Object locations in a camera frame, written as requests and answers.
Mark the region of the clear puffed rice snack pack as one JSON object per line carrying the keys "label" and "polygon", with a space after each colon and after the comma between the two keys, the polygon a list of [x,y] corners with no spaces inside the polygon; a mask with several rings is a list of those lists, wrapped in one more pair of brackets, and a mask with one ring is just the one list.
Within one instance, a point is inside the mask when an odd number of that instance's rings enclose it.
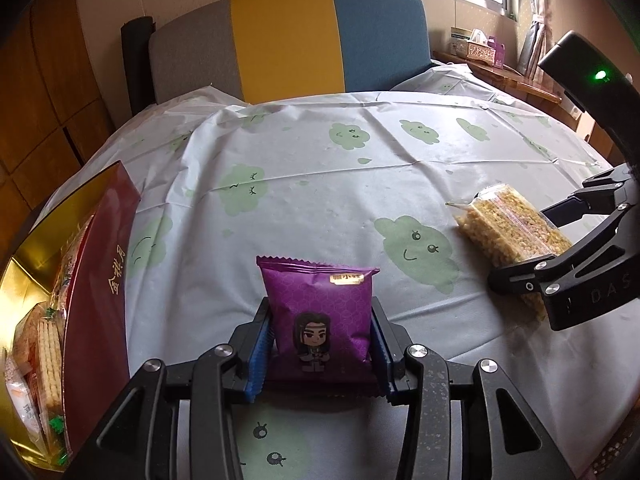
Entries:
{"label": "clear puffed rice snack pack", "polygon": [[559,256],[572,242],[526,198],[505,183],[483,188],[469,203],[448,203],[460,231],[495,269]]}

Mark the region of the red gold gift box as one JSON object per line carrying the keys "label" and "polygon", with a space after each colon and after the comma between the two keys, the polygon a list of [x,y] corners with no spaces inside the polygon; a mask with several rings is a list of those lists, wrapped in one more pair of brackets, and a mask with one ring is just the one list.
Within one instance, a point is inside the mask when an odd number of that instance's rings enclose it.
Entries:
{"label": "red gold gift box", "polygon": [[[115,162],[44,215],[11,255],[1,274],[1,431],[29,469],[62,472],[129,379],[125,330],[127,249],[140,194]],[[62,249],[90,216],[60,312],[66,464],[42,455],[15,413],[4,382],[4,354],[28,385],[40,422],[36,379],[37,323],[49,307]]]}

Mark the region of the yellow green cracker pack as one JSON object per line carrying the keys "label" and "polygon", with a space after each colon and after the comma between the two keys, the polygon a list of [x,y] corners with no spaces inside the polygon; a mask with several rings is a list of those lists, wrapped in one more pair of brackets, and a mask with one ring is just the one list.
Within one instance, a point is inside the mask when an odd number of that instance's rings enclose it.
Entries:
{"label": "yellow green cracker pack", "polygon": [[67,460],[62,388],[61,315],[47,308],[37,323],[36,379],[41,427],[46,438],[48,461],[63,467]]}

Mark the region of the purple snack packet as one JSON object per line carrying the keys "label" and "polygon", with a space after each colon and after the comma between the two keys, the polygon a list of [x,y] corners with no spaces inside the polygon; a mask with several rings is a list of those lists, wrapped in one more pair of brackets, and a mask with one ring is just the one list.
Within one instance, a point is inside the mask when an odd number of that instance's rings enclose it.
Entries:
{"label": "purple snack packet", "polygon": [[259,256],[278,379],[359,382],[370,372],[373,277],[355,268]]}

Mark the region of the large red orange snack bag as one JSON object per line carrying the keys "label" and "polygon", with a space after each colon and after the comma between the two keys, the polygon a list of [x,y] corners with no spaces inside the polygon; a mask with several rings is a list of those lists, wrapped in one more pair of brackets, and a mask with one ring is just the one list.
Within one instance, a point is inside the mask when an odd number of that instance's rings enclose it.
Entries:
{"label": "large red orange snack bag", "polygon": [[49,308],[60,312],[63,316],[66,315],[68,289],[77,266],[80,245],[85,239],[92,220],[93,216],[90,216],[76,229],[62,249],[62,258],[55,275]]}

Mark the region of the wooden side table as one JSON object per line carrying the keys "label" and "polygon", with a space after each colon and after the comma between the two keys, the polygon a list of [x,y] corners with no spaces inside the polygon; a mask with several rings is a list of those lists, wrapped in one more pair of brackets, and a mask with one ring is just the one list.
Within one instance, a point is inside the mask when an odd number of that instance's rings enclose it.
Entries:
{"label": "wooden side table", "polygon": [[549,90],[543,84],[525,79],[514,70],[468,61],[446,52],[434,51],[433,58],[443,63],[468,64],[472,73],[481,80],[556,118],[584,140],[589,140],[593,132],[593,127],[596,125],[594,120],[588,114],[578,110],[560,90]]}

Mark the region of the tissue box on side table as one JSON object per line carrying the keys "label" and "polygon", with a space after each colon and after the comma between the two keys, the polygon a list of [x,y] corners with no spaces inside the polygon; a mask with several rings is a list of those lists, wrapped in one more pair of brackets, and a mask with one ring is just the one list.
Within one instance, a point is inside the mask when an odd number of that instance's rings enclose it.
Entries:
{"label": "tissue box on side table", "polygon": [[478,28],[450,28],[449,50],[466,60],[503,68],[506,47],[495,36],[486,36]]}

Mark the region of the pink white snack bar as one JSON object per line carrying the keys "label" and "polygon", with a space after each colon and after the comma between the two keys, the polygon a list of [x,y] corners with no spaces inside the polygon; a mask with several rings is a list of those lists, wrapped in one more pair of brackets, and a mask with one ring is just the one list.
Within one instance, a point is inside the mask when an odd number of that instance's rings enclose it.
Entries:
{"label": "pink white snack bar", "polygon": [[35,404],[32,402],[32,395],[17,364],[7,353],[4,354],[4,382],[15,413],[25,427],[30,442],[42,455],[46,454],[47,447],[44,443]]}

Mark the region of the pale green cloud tablecloth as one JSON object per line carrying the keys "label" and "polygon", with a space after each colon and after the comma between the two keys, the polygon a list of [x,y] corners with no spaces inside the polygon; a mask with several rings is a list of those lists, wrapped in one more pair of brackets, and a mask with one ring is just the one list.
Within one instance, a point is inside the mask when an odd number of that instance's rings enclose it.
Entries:
{"label": "pale green cloud tablecloth", "polygon": [[141,200],[126,271],[128,361],[186,362],[228,340],[265,293],[260,256],[374,266],[387,316],[443,358],[491,358],[586,479],[634,428],[639,306],[555,332],[491,295],[451,205],[506,183],[537,208],[606,160],[560,122],[472,94],[329,94],[248,105],[205,87],[148,108],[62,184],[121,162]]}

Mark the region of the grey yellow blue chair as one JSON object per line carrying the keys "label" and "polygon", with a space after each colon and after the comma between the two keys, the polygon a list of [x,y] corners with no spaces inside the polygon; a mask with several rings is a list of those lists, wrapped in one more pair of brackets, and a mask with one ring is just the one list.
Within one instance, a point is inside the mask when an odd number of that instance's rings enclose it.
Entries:
{"label": "grey yellow blue chair", "polygon": [[432,64],[422,0],[219,0],[153,32],[157,102],[390,90]]}

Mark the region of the wooden wardrobe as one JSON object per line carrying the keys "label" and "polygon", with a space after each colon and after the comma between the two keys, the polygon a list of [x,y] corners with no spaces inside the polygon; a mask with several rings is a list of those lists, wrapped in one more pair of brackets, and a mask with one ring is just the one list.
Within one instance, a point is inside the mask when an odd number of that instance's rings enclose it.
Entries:
{"label": "wooden wardrobe", "polygon": [[30,0],[1,32],[1,252],[114,130],[77,0]]}

